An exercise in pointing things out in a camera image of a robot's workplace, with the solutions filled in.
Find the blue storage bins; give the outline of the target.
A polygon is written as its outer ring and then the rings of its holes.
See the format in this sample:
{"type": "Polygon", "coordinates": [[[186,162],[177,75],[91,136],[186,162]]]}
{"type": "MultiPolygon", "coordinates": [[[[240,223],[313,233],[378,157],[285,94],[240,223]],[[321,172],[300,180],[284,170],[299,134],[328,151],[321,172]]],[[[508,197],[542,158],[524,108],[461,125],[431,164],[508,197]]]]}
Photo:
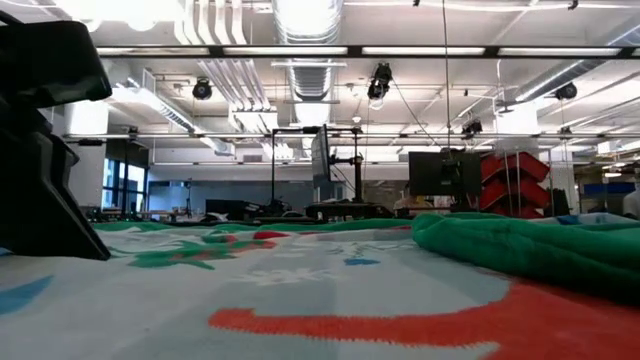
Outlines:
{"type": "Polygon", "coordinates": [[[593,183],[583,185],[585,196],[599,196],[607,194],[628,194],[636,190],[632,182],[610,182],[607,184],[593,183]]]}

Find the black tabletop equipment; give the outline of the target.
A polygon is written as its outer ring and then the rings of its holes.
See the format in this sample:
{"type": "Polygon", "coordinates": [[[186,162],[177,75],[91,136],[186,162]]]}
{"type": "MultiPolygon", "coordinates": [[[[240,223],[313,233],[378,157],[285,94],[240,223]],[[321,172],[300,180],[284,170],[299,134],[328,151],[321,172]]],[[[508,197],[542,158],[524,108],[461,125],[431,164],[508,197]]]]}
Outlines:
{"type": "Polygon", "coordinates": [[[207,199],[202,222],[253,222],[287,217],[299,218],[304,214],[281,200],[271,200],[264,205],[243,200],[207,199]]]}

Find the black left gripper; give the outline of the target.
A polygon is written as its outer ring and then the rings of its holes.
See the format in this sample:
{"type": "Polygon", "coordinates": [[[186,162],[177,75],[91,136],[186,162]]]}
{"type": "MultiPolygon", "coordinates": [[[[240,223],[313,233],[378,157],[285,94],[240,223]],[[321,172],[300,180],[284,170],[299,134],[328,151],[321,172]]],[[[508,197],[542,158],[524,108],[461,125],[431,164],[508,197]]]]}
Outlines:
{"type": "Polygon", "coordinates": [[[78,156],[36,108],[0,97],[0,248],[106,261],[110,252],[68,187],[78,156]]]}

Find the thin black metal frame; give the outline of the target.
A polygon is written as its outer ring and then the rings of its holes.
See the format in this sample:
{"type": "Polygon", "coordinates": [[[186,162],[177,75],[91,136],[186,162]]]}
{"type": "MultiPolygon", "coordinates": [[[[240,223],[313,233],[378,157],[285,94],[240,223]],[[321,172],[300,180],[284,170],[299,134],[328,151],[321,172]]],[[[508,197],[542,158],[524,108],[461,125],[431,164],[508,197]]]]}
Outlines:
{"type": "Polygon", "coordinates": [[[276,138],[279,134],[285,135],[302,135],[306,137],[310,137],[311,135],[315,135],[319,131],[319,126],[305,126],[300,128],[274,128],[271,131],[270,139],[271,139],[271,203],[274,204],[276,202],[275,197],[275,182],[276,182],[276,138]]]}

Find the red stacked storage bins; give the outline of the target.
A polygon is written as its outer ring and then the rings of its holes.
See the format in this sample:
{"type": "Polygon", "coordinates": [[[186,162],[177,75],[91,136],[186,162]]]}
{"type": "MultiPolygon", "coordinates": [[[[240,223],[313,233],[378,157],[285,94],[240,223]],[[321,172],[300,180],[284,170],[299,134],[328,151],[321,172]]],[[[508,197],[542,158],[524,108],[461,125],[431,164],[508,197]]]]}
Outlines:
{"type": "Polygon", "coordinates": [[[481,161],[483,212],[522,219],[542,218],[551,195],[541,184],[550,168],[527,152],[488,155],[481,161]]]}

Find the person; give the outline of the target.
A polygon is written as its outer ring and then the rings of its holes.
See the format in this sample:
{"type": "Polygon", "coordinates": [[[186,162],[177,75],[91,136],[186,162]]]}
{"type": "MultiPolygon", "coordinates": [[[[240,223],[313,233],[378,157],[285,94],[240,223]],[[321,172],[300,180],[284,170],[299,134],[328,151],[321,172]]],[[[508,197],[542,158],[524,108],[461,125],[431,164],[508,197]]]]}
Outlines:
{"type": "Polygon", "coordinates": [[[635,178],[635,190],[623,198],[623,215],[640,221],[640,175],[635,178]]]}

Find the wide black monitor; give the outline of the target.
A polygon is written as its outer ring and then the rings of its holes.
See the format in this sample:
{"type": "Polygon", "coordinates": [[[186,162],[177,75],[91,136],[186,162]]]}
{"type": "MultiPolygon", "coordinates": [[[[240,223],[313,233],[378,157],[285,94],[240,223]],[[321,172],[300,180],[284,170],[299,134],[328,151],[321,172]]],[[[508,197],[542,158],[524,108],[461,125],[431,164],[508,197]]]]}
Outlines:
{"type": "Polygon", "coordinates": [[[409,190],[413,196],[478,196],[480,156],[470,152],[410,152],[409,190]]]}

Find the dinosaur print towel green back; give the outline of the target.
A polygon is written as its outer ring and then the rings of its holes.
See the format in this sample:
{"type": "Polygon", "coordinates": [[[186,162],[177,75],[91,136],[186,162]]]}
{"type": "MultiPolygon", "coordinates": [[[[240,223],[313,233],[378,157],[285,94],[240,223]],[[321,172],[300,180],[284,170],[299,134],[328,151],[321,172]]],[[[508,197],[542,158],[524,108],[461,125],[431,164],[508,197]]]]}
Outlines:
{"type": "Polygon", "coordinates": [[[640,360],[640,308],[430,253],[401,220],[99,224],[0,250],[0,360],[640,360]]]}

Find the silver corrugated ventilation duct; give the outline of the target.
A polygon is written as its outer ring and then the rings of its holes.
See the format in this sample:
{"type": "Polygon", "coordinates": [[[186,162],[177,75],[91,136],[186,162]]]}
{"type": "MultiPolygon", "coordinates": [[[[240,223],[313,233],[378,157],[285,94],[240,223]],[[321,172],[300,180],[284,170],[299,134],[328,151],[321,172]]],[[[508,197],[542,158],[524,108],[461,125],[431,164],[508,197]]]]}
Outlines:
{"type": "MultiPolygon", "coordinates": [[[[333,45],[338,42],[343,0],[271,0],[280,44],[333,45]]],[[[329,67],[289,70],[293,95],[300,101],[323,101],[331,90],[329,67]]]]}

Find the black rolling monitor stand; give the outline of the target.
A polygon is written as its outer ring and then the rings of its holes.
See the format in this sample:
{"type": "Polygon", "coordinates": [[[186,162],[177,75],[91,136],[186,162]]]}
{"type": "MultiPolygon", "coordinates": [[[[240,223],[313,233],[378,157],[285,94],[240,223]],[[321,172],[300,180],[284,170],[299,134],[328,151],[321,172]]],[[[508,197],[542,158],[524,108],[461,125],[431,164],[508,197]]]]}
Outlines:
{"type": "Polygon", "coordinates": [[[362,130],[360,127],[351,127],[349,132],[353,135],[353,149],[354,155],[347,159],[338,158],[336,155],[331,155],[329,157],[331,165],[337,164],[349,164],[354,167],[354,183],[353,183],[353,191],[354,191],[354,203],[362,203],[363,202],[363,186],[362,186],[362,165],[364,162],[364,158],[359,151],[358,139],[362,134],[362,130]]]}

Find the glass window panes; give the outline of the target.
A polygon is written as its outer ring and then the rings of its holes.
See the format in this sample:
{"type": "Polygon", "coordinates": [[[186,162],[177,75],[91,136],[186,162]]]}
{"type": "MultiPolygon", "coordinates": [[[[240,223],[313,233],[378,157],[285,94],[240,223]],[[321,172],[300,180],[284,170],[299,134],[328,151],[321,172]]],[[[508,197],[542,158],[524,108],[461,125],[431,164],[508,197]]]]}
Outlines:
{"type": "Polygon", "coordinates": [[[146,180],[146,169],[105,159],[101,207],[121,209],[125,206],[128,212],[142,211],[146,200],[146,180]]]}

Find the long ceiling light bar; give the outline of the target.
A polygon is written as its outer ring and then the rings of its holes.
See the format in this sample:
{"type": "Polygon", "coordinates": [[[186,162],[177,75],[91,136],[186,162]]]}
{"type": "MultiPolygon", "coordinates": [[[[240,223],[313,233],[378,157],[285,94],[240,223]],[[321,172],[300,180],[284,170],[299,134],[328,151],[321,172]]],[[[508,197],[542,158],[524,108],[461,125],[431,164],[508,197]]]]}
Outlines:
{"type": "Polygon", "coordinates": [[[638,46],[181,45],[101,46],[102,58],[451,58],[640,60],[638,46]]]}

